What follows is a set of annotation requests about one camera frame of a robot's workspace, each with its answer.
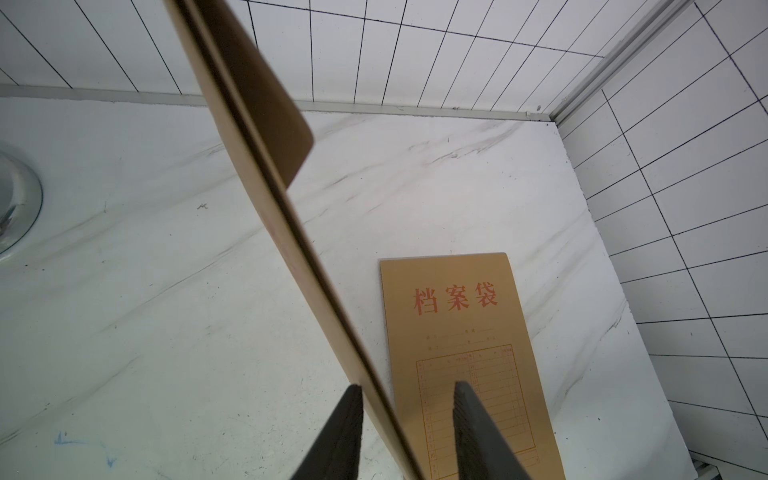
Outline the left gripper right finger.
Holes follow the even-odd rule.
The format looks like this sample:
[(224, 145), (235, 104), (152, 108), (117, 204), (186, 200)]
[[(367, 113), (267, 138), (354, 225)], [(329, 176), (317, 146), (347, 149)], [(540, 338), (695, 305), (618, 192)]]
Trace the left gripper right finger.
[(453, 426), (458, 475), (461, 480), (531, 477), (508, 446), (471, 385), (454, 387)]

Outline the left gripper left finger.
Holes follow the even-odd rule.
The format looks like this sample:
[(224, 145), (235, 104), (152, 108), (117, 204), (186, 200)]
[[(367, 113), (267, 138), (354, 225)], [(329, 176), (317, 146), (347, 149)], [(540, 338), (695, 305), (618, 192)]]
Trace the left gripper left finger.
[(292, 479), (357, 479), (363, 420), (362, 388), (359, 385), (350, 385), (293, 474)]

